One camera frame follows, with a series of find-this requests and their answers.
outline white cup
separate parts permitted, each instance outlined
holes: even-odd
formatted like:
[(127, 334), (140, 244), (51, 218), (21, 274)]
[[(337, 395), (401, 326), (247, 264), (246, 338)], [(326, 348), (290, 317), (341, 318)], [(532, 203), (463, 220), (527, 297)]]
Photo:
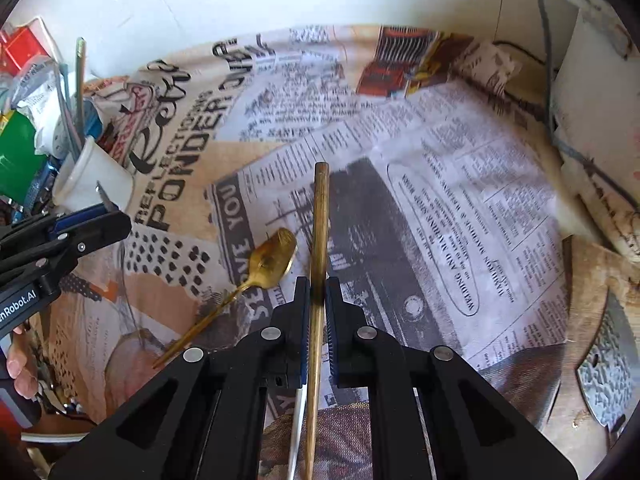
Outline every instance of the white cup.
[(75, 164), (71, 154), (66, 156), (53, 184), (53, 203), (71, 212), (100, 203), (98, 182), (109, 199), (124, 211), (133, 191), (133, 177), (93, 137), (86, 137)]

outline green object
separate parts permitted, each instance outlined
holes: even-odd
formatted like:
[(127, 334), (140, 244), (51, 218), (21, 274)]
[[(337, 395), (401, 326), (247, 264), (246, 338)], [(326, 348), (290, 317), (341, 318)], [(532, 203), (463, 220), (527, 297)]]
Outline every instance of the green object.
[(31, 181), (47, 156), (35, 155), (36, 130), (27, 117), (9, 112), (6, 119), (8, 122), (0, 133), (0, 194), (23, 204)]

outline spoon handle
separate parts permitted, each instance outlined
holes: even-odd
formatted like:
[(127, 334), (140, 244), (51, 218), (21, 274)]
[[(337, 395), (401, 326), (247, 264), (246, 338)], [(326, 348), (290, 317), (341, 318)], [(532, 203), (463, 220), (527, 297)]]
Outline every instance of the spoon handle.
[(202, 318), (198, 323), (193, 325), (184, 335), (178, 339), (175, 343), (173, 343), (169, 348), (164, 352), (162, 357), (156, 359), (156, 362), (153, 364), (153, 368), (158, 368), (162, 366), (165, 362), (167, 362), (171, 357), (176, 355), (182, 348), (191, 340), (196, 337), (200, 332), (202, 332), (209, 324), (222, 312), (222, 309), (225, 308), (229, 303), (231, 303), (235, 298), (238, 297), (239, 294), (242, 294), (246, 291), (253, 283), (246, 281), (238, 285), (238, 288), (234, 290), (229, 297), (226, 298), (225, 301), (220, 303), (216, 308), (214, 308), (211, 312), (209, 312), (204, 318)]

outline black handle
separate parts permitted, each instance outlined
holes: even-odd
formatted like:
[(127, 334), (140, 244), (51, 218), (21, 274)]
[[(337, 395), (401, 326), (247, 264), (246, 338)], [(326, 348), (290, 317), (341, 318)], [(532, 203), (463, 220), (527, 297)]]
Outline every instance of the black handle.
[(25, 399), (14, 388), (14, 380), (6, 369), (6, 356), (8, 351), (5, 344), (0, 351), (0, 400), (14, 416), (15, 421), (23, 428), (30, 428), (40, 420), (42, 410), (37, 400)]

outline human hand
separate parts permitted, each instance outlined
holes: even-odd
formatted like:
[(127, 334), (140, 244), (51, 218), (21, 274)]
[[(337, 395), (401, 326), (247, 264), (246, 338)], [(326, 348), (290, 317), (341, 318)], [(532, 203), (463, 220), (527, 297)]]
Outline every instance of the human hand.
[(25, 399), (33, 399), (38, 392), (36, 363), (22, 327), (14, 328), (14, 339), (6, 357), (6, 370), (14, 379), (14, 388)]

